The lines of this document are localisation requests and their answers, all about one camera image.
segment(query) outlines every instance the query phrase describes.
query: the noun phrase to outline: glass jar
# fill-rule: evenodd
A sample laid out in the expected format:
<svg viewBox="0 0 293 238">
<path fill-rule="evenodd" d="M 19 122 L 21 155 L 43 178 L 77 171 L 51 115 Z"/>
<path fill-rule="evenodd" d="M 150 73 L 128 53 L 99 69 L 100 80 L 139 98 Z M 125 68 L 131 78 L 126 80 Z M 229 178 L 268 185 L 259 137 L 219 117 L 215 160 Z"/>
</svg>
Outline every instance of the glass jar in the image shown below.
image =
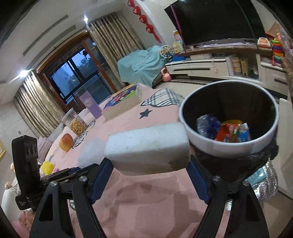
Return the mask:
<svg viewBox="0 0 293 238">
<path fill-rule="evenodd" d="M 82 118 L 71 108 L 61 120 L 68 126 L 77 136 L 80 136 L 87 128 L 88 125 Z"/>
</svg>

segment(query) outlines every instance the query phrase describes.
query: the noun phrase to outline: wall vent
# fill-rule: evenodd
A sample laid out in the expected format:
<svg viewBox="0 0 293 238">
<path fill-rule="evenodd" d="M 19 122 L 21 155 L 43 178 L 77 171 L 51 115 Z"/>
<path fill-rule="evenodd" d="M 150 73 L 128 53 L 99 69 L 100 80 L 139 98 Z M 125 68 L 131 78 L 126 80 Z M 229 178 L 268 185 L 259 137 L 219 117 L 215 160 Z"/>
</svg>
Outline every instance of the wall vent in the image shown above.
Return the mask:
<svg viewBox="0 0 293 238">
<path fill-rule="evenodd" d="M 27 70 L 31 69 L 35 63 L 50 49 L 52 48 L 58 41 L 60 41 L 63 37 L 67 36 L 70 32 L 76 29 L 75 25 L 69 27 L 67 30 L 63 31 L 60 35 L 55 37 L 49 44 L 45 46 L 44 49 L 41 50 L 40 53 L 32 60 L 32 62 L 27 66 Z"/>
<path fill-rule="evenodd" d="M 58 21 L 56 21 L 53 25 L 51 25 L 48 29 L 46 29 L 42 34 L 40 34 L 33 43 L 31 43 L 31 45 L 23 52 L 23 56 L 26 56 L 26 54 L 31 50 L 31 48 L 34 47 L 34 45 L 44 36 L 46 35 L 50 30 L 52 30 L 54 27 L 56 27 L 58 24 L 60 24 L 61 22 L 65 21 L 69 16 L 65 15 L 64 17 L 62 17 L 61 19 L 59 19 Z"/>
</svg>

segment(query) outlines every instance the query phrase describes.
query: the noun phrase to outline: red lantern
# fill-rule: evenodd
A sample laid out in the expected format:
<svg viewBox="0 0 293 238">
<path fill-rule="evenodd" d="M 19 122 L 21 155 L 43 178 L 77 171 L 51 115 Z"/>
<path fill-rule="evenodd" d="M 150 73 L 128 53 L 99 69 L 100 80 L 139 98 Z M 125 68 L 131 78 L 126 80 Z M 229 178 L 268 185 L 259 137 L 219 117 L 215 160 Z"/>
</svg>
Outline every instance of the red lantern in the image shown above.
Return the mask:
<svg viewBox="0 0 293 238">
<path fill-rule="evenodd" d="M 141 15 L 139 17 L 139 21 L 142 22 L 143 24 L 148 24 L 146 15 Z"/>
<path fill-rule="evenodd" d="M 133 13 L 136 14 L 136 15 L 141 16 L 142 12 L 140 10 L 140 7 L 138 7 L 138 6 L 134 7 Z"/>
<path fill-rule="evenodd" d="M 127 5 L 130 7 L 135 7 L 134 0 L 128 0 Z"/>
<path fill-rule="evenodd" d="M 161 40 L 160 40 L 160 38 L 156 35 L 156 33 L 155 33 L 155 31 L 154 31 L 154 27 L 153 27 L 152 25 L 148 24 L 148 25 L 146 26 L 146 31 L 147 31 L 148 33 L 150 33 L 150 34 L 154 34 L 155 39 L 156 39 L 160 44 L 162 43 Z"/>
</svg>

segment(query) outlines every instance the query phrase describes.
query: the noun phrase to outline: pillow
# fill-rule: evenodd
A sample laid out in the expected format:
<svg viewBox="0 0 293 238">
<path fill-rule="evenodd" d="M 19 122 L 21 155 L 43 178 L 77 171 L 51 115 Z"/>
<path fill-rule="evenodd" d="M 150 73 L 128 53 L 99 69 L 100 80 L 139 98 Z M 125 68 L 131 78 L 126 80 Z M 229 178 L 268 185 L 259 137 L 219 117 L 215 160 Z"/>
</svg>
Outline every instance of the pillow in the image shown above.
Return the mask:
<svg viewBox="0 0 293 238">
<path fill-rule="evenodd" d="M 52 143 L 48 141 L 47 138 L 43 138 L 43 137 L 39 137 L 39 139 L 37 140 L 37 143 L 38 143 L 38 154 L 39 154 L 38 164 L 41 165 L 45 161 L 46 155 L 49 149 L 51 148 Z"/>
<path fill-rule="evenodd" d="M 48 137 L 48 141 L 50 141 L 52 144 L 57 139 L 57 137 L 62 133 L 63 129 L 65 127 L 64 123 L 60 123 L 59 126 L 53 131 L 53 133 Z"/>
</svg>

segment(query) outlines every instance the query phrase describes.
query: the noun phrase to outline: pink kettlebell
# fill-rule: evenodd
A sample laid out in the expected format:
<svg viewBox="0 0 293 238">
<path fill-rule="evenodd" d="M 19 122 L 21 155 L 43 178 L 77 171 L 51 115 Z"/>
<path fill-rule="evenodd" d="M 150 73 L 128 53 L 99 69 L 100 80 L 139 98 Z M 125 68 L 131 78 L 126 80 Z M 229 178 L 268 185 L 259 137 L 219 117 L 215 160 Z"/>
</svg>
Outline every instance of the pink kettlebell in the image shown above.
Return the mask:
<svg viewBox="0 0 293 238">
<path fill-rule="evenodd" d="M 166 67 L 161 70 L 161 74 L 163 75 L 163 81 L 164 82 L 169 82 L 170 80 L 172 80 L 172 77 L 168 73 L 168 71 L 167 71 L 167 73 L 164 73 L 165 70 L 167 71 Z"/>
</svg>

